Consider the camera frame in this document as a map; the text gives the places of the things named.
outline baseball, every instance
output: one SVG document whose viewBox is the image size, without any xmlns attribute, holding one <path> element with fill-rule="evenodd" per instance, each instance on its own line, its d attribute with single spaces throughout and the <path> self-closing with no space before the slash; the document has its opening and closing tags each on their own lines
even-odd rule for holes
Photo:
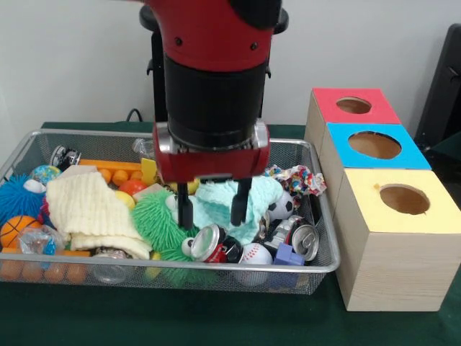
<svg viewBox="0 0 461 346">
<path fill-rule="evenodd" d="M 243 255 L 240 261 L 242 265 L 271 265 L 272 256 L 265 247 L 251 243 L 243 247 Z M 233 273 L 234 278 L 244 286 L 254 287 L 262 285 L 269 277 L 268 272 L 238 271 Z"/>
</svg>

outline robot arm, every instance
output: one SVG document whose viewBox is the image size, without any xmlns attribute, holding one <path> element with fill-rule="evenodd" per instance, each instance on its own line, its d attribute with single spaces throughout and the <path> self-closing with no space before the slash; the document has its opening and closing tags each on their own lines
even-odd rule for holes
<svg viewBox="0 0 461 346">
<path fill-rule="evenodd" d="M 156 160 L 164 181 L 178 182 L 180 226 L 192 227 L 187 182 L 195 177 L 238 181 L 231 221 L 239 225 L 251 178 L 269 160 L 258 116 L 282 0 L 145 3 L 161 33 L 168 113 L 167 123 L 154 126 Z"/>
</svg>

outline circular hole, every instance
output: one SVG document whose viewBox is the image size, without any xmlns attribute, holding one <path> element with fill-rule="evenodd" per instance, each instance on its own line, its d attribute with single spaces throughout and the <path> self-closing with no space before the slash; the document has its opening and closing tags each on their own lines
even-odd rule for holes
<svg viewBox="0 0 461 346">
<path fill-rule="evenodd" d="M 376 159 L 393 159 L 402 151 L 394 138 L 377 132 L 359 132 L 349 137 L 349 145 L 361 154 Z"/>
<path fill-rule="evenodd" d="M 372 109 L 372 105 L 358 97 L 343 97 L 336 102 L 339 109 L 352 114 L 365 114 Z"/>
<path fill-rule="evenodd" d="M 399 213 L 418 215 L 431 205 L 424 192 L 409 185 L 386 185 L 381 187 L 381 200 Z"/>
</svg>

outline cream towel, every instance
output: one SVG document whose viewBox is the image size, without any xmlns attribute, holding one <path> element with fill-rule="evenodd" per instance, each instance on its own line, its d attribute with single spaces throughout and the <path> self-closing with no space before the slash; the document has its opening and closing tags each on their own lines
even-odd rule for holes
<svg viewBox="0 0 461 346">
<path fill-rule="evenodd" d="M 50 219 L 71 247 L 115 247 L 148 260 L 151 247 L 136 231 L 129 209 L 100 173 L 80 174 L 48 183 Z"/>
</svg>

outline orange ball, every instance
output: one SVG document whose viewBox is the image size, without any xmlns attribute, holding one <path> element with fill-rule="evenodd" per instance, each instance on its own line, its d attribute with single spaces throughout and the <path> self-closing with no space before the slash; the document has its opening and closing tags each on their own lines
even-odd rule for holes
<svg viewBox="0 0 461 346">
<path fill-rule="evenodd" d="M 120 186 L 124 182 L 128 180 L 128 173 L 126 171 L 118 170 L 115 171 L 113 177 L 112 177 L 112 182 L 116 184 L 117 186 Z"/>
<path fill-rule="evenodd" d="M 130 176 L 130 180 L 141 180 L 142 178 L 143 173 L 141 171 L 134 171 Z"/>
<path fill-rule="evenodd" d="M 67 266 L 62 263 L 53 263 L 48 270 L 45 271 L 45 279 L 49 283 L 60 283 L 64 280 Z"/>
<path fill-rule="evenodd" d="M 5 260 L 1 263 L 0 278 L 5 280 L 17 280 L 21 275 L 23 262 Z"/>
<path fill-rule="evenodd" d="M 135 193 L 138 193 L 147 188 L 148 186 L 140 180 L 128 180 L 121 184 L 118 190 L 133 196 Z"/>
<path fill-rule="evenodd" d="M 86 279 L 86 268 L 84 265 L 69 265 L 67 269 L 67 280 L 70 283 L 83 283 Z"/>
<path fill-rule="evenodd" d="M 110 180 L 112 178 L 112 173 L 110 172 L 110 170 L 103 168 L 103 169 L 99 170 L 99 173 L 101 173 L 101 175 L 104 178 L 104 180 L 106 181 L 106 183 L 109 184 Z"/>
<path fill-rule="evenodd" d="M 30 216 L 15 216 L 9 219 L 0 230 L 0 242 L 3 247 L 17 248 L 17 235 L 26 227 L 39 228 L 42 224 Z"/>
<path fill-rule="evenodd" d="M 26 281 L 37 282 L 42 278 L 42 268 L 40 264 L 36 262 L 28 262 L 22 268 L 22 277 Z"/>
</svg>

